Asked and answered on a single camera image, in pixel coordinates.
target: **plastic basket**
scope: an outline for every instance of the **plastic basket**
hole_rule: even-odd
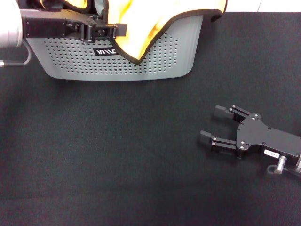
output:
[[[57,79],[133,81],[186,75],[193,66],[203,16],[175,21],[156,41],[140,65],[120,55],[96,56],[108,40],[84,43],[71,39],[27,39],[48,75]]]

